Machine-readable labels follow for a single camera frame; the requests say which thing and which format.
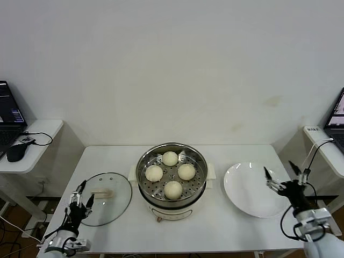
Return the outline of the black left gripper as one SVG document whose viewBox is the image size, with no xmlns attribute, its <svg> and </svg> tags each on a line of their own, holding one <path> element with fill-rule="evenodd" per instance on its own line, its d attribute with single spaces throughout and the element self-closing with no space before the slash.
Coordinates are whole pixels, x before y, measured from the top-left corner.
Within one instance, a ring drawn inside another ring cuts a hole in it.
<svg viewBox="0 0 344 258">
<path fill-rule="evenodd" d="M 81 221 L 92 212 L 95 195 L 92 194 L 88 199 L 86 206 L 82 204 L 82 192 L 87 181 L 84 180 L 75 191 L 72 192 L 69 201 L 69 213 L 63 223 L 64 230 L 78 230 Z"/>
</svg>

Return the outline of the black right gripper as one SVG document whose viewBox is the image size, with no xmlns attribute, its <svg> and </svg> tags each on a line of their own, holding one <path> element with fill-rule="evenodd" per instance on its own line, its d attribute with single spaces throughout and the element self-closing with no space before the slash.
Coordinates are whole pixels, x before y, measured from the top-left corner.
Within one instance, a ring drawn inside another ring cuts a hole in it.
<svg viewBox="0 0 344 258">
<path fill-rule="evenodd" d="M 309 201 L 304 195 L 304 190 L 309 177 L 309 168 L 305 168 L 303 171 L 301 171 L 301 169 L 292 161 L 289 160 L 288 163 L 298 177 L 298 180 L 286 181 L 279 184 L 277 181 L 272 179 L 269 170 L 264 167 L 264 173 L 267 181 L 266 185 L 271 190 L 277 191 L 280 196 L 286 197 L 294 209 L 308 209 Z"/>
</svg>

